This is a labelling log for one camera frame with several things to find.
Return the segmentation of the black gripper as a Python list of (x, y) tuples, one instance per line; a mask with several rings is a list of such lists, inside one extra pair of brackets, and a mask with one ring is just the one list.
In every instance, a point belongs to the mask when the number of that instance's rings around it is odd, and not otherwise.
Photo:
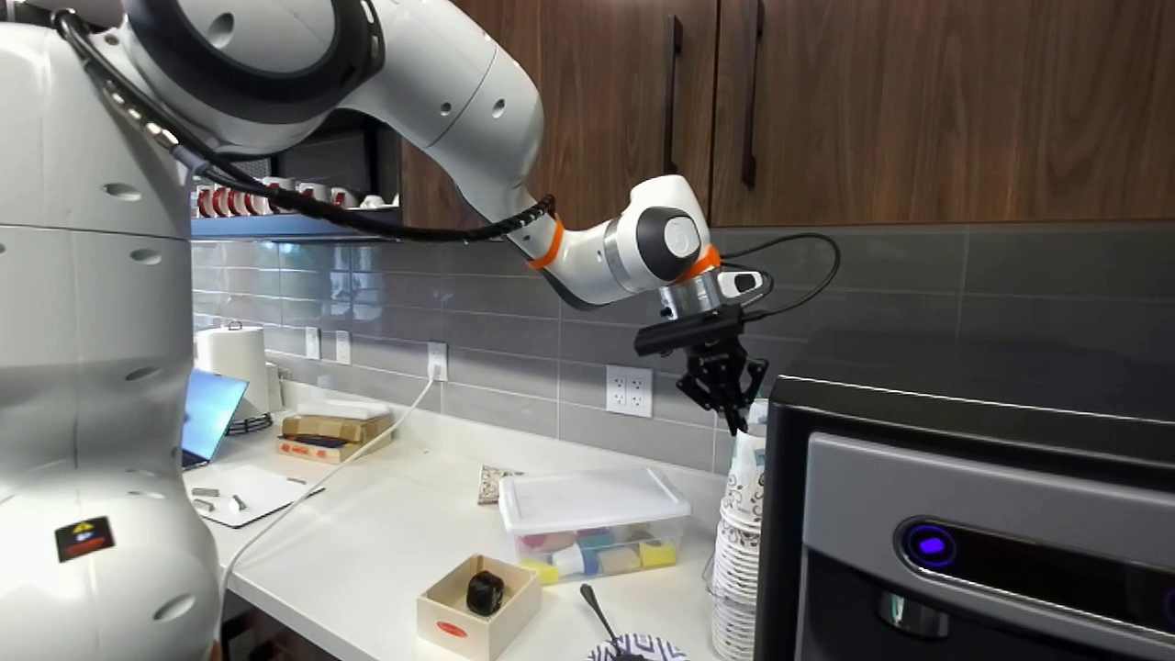
[(766, 362), (752, 358), (736, 334), (686, 334), (686, 376), (680, 390), (705, 412), (727, 412), (727, 431), (746, 433), (746, 412), (766, 398)]

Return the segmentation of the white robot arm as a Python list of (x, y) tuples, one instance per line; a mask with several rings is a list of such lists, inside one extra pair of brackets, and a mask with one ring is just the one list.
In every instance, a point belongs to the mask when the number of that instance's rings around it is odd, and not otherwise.
[(0, 661), (209, 661), (224, 573), (181, 477), (198, 181), (362, 115), (569, 303), (661, 295), (700, 406), (758, 390), (675, 174), (574, 231), (532, 198), (532, 78), (456, 0), (6, 0), (0, 17)]

